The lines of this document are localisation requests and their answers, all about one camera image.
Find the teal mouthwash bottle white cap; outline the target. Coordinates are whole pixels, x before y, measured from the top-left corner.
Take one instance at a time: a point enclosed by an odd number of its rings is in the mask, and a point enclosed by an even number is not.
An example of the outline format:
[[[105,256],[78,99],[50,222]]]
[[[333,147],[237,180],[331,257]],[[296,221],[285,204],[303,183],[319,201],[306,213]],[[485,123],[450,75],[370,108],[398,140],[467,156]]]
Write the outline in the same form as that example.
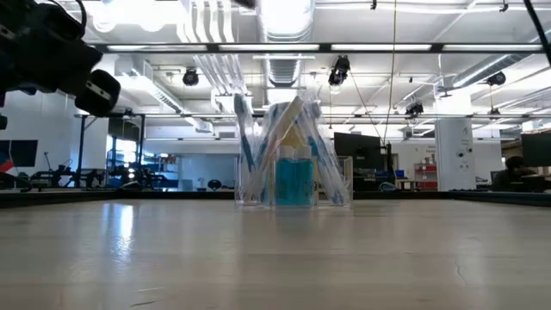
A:
[[[295,160],[292,146],[281,146],[275,165],[275,201],[278,206],[295,203]]]
[[[310,146],[301,146],[295,160],[297,181],[296,203],[300,206],[313,205],[314,174],[313,158]]]

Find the orange white toothbrush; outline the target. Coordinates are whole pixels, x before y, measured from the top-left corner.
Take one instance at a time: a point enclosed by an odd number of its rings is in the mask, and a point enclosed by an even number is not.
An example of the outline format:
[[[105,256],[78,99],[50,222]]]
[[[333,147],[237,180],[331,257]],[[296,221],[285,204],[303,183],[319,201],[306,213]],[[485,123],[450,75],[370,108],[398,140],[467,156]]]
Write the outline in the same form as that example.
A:
[[[290,102],[285,110],[282,112],[281,116],[278,119],[278,122],[275,125],[275,135],[274,140],[271,142],[270,146],[270,153],[274,153],[276,155],[278,147],[282,144],[283,139],[287,135],[289,129],[293,126],[294,122],[300,115],[302,108],[304,105],[304,101],[296,96],[292,102]],[[255,176],[255,173],[251,177],[250,181],[250,187],[248,192],[248,197],[252,197],[251,190],[253,188],[253,177]]]

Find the black aluminium table frame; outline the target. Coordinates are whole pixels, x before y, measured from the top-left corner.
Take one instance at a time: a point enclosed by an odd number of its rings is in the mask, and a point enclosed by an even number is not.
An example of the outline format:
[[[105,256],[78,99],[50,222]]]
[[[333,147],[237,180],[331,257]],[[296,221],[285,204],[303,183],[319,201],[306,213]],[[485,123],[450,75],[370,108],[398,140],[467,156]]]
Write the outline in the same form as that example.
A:
[[[152,192],[127,190],[85,190],[0,193],[1,208],[22,208],[39,205],[53,205],[77,202],[98,202],[109,200],[215,200],[232,201],[230,192]],[[481,191],[449,192],[359,192],[353,195],[355,202],[368,200],[457,200],[488,202],[511,205],[551,208],[551,194],[508,193]]]

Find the dark wall screen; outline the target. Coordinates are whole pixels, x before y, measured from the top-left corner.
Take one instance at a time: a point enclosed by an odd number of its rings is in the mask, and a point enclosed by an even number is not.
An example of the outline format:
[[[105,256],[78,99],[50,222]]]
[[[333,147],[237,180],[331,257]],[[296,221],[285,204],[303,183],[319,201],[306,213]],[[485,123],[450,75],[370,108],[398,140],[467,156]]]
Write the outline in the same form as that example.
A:
[[[37,140],[0,139],[0,166],[34,167],[37,150]]]

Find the yellow wipes canister white lid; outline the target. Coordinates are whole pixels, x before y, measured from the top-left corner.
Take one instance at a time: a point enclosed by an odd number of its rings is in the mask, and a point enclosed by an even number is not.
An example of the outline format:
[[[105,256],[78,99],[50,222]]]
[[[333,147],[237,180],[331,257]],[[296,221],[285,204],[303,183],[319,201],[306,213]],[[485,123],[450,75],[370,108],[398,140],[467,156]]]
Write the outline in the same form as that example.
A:
[[[296,200],[295,200],[294,205],[290,205],[290,206],[278,206],[276,204],[276,161],[278,159],[279,148],[281,146],[292,146],[294,148],[294,160],[296,160],[298,148],[301,147],[301,146],[309,146],[306,142],[305,135],[304,135],[304,133],[302,132],[302,129],[301,129],[300,115],[298,116],[298,118],[294,122],[293,126],[289,129],[287,135],[285,136],[285,138],[282,141],[282,144],[278,147],[276,155],[275,155],[275,169],[274,169],[274,172],[275,172],[275,195],[274,195],[274,204],[273,205],[275,205],[276,207],[279,207],[279,208],[309,208],[309,207],[311,207],[311,206],[300,206],[296,203]],[[295,196],[296,196],[296,192],[297,192],[297,181],[296,181],[296,172],[295,172]]]

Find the black computer monitor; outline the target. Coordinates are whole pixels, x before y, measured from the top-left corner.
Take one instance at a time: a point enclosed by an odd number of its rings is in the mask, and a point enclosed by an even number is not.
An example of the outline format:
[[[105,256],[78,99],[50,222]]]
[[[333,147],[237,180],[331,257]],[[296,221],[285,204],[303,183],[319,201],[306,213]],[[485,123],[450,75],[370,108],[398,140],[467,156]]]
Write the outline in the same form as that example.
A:
[[[551,133],[522,134],[521,143],[526,166],[551,166]]]
[[[381,141],[378,137],[334,133],[335,152],[352,158],[353,191],[375,191],[376,172],[384,168]]]

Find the silver ventilation duct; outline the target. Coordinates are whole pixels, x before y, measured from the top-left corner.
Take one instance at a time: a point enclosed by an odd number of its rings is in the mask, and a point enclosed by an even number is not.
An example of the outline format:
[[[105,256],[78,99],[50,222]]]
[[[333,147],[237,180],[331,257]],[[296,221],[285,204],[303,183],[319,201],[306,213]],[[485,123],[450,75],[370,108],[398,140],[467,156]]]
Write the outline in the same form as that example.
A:
[[[260,35],[268,43],[302,43],[310,40],[315,0],[258,0]],[[270,59],[265,61],[269,82],[276,88],[293,87],[299,80],[301,61]]]

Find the red storage shelf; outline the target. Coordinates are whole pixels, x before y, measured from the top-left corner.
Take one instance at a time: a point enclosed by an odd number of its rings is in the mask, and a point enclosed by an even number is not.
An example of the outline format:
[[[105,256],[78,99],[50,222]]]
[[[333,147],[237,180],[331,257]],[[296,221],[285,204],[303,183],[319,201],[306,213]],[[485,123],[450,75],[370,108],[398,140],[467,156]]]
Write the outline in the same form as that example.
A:
[[[437,167],[435,164],[415,164],[414,183],[418,191],[437,191]]]

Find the person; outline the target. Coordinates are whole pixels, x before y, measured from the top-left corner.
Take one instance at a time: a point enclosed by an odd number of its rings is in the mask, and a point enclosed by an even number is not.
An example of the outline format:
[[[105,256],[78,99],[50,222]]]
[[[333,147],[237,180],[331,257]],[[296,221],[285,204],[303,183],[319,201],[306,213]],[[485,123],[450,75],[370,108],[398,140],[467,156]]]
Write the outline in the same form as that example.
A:
[[[491,191],[514,192],[515,183],[520,183],[522,177],[535,174],[535,171],[524,165],[524,160],[522,157],[510,157],[505,160],[505,169],[499,171],[493,178]]]

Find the black metal rack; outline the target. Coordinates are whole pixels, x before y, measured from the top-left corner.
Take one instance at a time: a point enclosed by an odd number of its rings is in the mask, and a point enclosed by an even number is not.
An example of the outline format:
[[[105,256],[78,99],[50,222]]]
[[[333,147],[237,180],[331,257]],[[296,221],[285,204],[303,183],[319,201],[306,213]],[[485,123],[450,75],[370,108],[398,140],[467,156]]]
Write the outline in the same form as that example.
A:
[[[132,133],[136,146],[134,147],[134,161],[131,167],[135,170],[142,168],[143,145],[145,140],[145,114],[110,113],[103,117],[93,115],[77,115],[80,119],[77,167],[74,184],[82,188],[82,181],[86,181],[92,170],[96,172],[108,170],[107,137],[112,137],[111,151],[115,156],[118,140],[130,140],[126,133]]]

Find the clear acrylic organizer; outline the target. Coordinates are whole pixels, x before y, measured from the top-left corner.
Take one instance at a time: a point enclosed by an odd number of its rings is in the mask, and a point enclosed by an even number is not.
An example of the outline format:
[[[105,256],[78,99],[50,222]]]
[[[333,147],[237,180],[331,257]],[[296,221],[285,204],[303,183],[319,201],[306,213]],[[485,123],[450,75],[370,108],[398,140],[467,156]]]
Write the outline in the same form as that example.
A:
[[[331,173],[333,183],[336,191],[340,197],[340,204],[333,205],[331,201],[322,201],[319,205],[313,205],[309,208],[317,207],[345,207],[347,208],[353,201],[352,196],[352,180],[351,180],[351,168],[352,163],[350,158],[345,158],[341,161],[330,162],[328,165],[331,167]],[[252,175],[255,173],[255,168],[250,167],[245,159],[244,155],[241,155],[235,160],[235,202],[240,207],[260,207],[260,208],[279,208],[275,205],[265,205],[262,202],[256,201],[254,198],[248,197],[250,181]]]

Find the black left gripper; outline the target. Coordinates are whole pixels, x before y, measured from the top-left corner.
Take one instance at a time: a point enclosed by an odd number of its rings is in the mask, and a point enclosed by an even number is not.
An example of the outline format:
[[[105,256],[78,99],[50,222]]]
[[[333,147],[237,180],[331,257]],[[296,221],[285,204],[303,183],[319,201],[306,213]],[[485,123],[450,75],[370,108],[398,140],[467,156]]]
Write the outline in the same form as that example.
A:
[[[57,0],[0,0],[0,108],[12,91],[61,91],[99,117],[115,108],[121,85],[96,67],[103,54],[84,41],[88,15],[83,0],[74,1],[79,21]]]

